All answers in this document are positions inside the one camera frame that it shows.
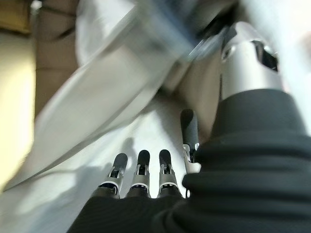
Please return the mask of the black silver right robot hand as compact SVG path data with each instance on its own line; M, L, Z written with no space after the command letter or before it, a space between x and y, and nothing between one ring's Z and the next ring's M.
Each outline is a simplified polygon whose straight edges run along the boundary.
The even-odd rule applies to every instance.
M152 199L143 184L119 199L112 180L99 185L71 233L308 233L311 230L311 138L277 57L246 22L222 46L219 103L209 140L199 145L197 119L181 114L189 147L183 198L169 153Z

